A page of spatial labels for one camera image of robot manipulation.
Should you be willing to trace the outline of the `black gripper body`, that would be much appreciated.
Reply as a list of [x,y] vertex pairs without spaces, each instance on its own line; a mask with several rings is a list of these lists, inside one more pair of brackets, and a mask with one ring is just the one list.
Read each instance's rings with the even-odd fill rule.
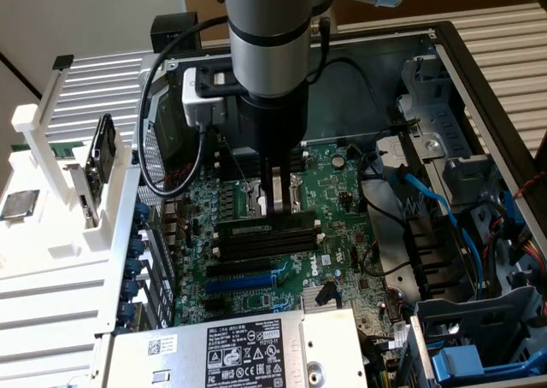
[[282,97],[236,98],[239,130],[251,149],[271,167],[282,167],[303,139],[308,125],[309,85],[303,82]]

